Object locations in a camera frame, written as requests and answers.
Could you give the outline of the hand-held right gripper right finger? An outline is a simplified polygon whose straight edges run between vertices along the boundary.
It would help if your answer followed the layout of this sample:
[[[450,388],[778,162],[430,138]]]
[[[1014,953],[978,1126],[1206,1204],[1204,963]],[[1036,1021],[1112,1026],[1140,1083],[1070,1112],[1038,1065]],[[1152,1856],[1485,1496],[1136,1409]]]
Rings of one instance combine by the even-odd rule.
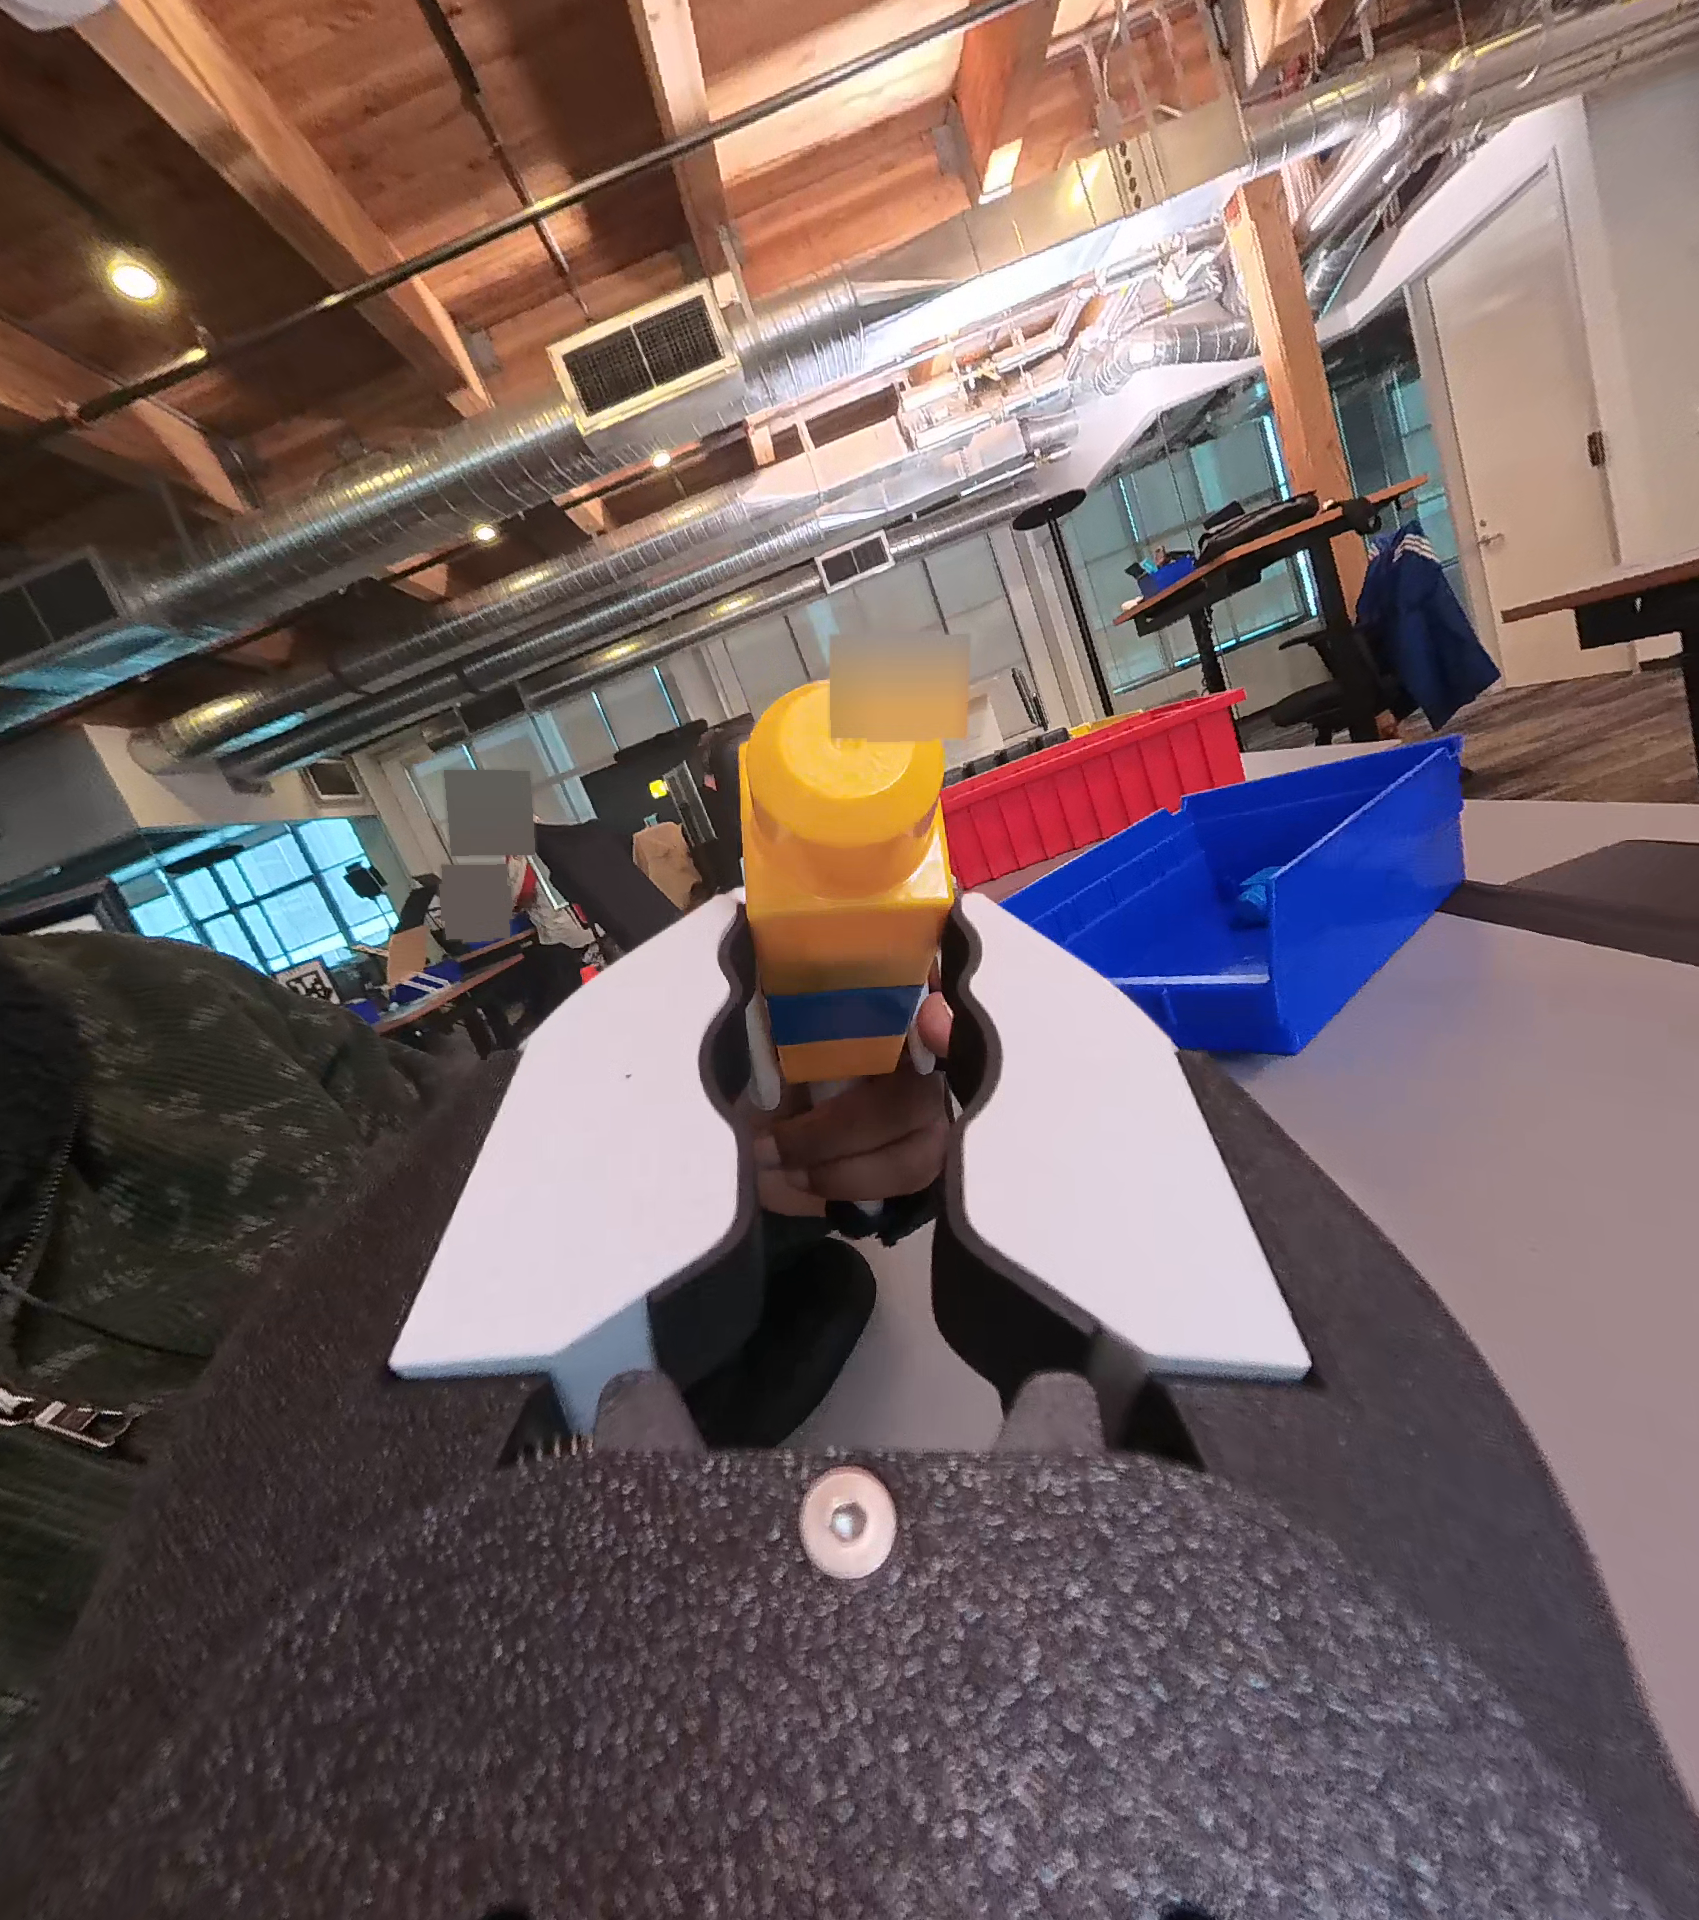
[[[1002,1411],[1070,1376],[1122,1442],[1158,1388],[1304,1385],[1311,1354],[1174,1041],[984,894],[952,911],[940,993],[932,1310]]]

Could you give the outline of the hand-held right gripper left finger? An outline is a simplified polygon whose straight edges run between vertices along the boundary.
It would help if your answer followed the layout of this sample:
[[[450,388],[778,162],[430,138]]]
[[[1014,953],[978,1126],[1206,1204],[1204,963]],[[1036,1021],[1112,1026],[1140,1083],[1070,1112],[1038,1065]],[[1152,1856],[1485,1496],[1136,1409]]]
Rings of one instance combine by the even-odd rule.
[[[388,1357],[404,1382],[540,1379],[574,1432],[606,1387],[688,1388],[766,1306],[750,1124],[756,955],[718,897],[520,1048]]]

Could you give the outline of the yellow mega block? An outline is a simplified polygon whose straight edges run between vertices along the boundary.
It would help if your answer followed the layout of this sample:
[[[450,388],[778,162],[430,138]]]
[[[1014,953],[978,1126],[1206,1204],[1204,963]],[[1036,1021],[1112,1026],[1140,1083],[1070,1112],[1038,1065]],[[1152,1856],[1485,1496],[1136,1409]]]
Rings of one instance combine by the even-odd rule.
[[[830,684],[766,708],[738,757],[744,898],[766,993],[916,989],[956,898],[944,746],[832,732]]]
[[[794,1087],[822,1087],[884,1079],[908,1060],[908,1041],[898,1032],[864,1039],[832,1039],[776,1046],[784,1079]]]

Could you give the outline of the blue plastic bin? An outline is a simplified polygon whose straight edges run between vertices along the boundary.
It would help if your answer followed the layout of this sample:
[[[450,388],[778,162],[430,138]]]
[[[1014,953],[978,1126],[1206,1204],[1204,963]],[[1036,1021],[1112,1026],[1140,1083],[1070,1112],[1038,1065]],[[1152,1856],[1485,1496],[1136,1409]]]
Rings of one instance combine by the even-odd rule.
[[[1429,739],[1188,796],[1006,911],[1178,1046],[1294,1056],[1463,882],[1461,745]],[[1232,927],[1280,868],[1268,927]]]

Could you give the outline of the person's left hand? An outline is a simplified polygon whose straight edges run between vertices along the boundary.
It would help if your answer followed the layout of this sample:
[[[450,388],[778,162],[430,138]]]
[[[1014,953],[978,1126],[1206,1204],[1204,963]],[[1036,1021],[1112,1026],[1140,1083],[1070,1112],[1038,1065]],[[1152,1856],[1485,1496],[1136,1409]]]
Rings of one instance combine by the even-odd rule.
[[[930,993],[896,1070],[842,1084],[826,1098],[790,1087],[778,1108],[752,1119],[758,1198],[766,1213],[822,1219],[828,1204],[874,1206],[910,1198],[942,1175],[952,1130],[944,1065],[954,1017]]]

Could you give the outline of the black textured pad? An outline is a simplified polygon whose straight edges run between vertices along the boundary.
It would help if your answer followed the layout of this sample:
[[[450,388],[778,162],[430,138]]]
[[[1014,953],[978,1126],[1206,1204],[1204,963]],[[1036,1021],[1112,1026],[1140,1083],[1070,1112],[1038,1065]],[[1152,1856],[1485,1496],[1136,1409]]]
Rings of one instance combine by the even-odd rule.
[[[772,1451],[826,1402],[878,1300],[862,1252],[836,1237],[790,1247],[766,1270],[764,1314],[734,1359],[686,1393],[714,1451]]]

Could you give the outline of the brown paper bag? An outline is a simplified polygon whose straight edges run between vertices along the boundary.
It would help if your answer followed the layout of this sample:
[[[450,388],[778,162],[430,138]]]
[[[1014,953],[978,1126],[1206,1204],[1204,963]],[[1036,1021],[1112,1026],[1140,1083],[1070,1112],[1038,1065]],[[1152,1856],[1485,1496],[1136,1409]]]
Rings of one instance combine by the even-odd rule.
[[[680,823],[658,823],[632,837],[630,856],[638,873],[680,915],[692,913],[708,897],[692,844]]]

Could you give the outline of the black flat panel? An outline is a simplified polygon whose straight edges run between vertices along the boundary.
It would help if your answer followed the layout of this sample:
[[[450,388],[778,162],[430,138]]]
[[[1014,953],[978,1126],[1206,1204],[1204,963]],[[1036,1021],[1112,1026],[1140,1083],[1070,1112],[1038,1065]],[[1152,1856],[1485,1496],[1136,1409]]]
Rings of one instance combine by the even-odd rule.
[[[684,917],[638,868],[630,838],[604,823],[536,823],[534,859],[612,958],[642,948]]]

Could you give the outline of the red plastic bin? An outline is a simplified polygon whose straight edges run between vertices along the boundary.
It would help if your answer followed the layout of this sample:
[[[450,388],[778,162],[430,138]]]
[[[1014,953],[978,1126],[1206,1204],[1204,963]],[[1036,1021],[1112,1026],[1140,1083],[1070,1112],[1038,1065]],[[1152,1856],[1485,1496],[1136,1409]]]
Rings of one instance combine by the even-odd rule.
[[[1112,719],[950,783],[942,813],[958,885],[978,891],[1240,784],[1244,700],[1230,689]]]

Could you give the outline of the black office chair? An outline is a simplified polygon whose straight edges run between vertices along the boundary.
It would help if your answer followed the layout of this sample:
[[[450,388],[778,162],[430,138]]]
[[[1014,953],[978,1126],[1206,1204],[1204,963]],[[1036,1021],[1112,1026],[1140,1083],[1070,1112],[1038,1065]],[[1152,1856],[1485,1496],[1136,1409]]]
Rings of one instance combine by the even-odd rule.
[[[1319,748],[1341,737],[1353,746],[1399,743],[1395,699],[1401,687],[1383,670],[1357,629],[1302,630],[1280,640],[1280,652],[1308,650],[1323,679],[1282,697],[1268,719],[1278,729],[1306,729]]]

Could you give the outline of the blue jacket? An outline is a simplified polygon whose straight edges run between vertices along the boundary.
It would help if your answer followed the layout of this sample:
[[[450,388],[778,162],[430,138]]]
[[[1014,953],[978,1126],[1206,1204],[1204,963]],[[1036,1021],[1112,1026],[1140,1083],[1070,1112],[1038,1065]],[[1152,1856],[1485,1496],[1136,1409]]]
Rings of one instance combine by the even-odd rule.
[[[1393,692],[1395,719],[1443,732],[1501,679],[1417,516],[1371,545],[1355,625]]]

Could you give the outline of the black bag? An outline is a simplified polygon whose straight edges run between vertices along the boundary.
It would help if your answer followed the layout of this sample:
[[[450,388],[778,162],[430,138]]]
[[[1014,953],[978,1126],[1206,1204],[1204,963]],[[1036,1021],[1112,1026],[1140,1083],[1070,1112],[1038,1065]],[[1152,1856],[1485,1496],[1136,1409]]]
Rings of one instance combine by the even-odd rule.
[[[1234,500],[1202,523],[1198,567],[1220,562],[1232,553],[1236,555],[1250,548],[1258,541],[1286,534],[1294,527],[1325,515],[1339,516],[1341,525],[1365,536],[1377,527],[1381,510],[1363,494],[1349,500],[1325,502],[1317,493],[1302,493],[1270,500],[1254,510]]]

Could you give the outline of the white ceiling air vent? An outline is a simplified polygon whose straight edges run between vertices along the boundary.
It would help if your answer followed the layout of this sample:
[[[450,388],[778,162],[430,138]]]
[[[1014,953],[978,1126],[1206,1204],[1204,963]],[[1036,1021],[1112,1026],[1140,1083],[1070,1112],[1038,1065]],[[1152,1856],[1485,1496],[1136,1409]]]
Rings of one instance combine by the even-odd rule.
[[[584,438],[742,382],[736,335],[708,279],[574,330],[546,357]]]

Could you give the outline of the wooden pillar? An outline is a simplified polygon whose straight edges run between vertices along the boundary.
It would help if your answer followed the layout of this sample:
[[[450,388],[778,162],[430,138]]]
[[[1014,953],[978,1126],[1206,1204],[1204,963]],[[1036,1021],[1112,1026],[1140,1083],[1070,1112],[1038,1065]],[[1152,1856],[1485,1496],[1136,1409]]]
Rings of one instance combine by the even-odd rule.
[[[1351,500],[1355,491],[1282,177],[1262,174],[1238,186],[1224,220],[1292,489],[1315,493],[1321,505]]]

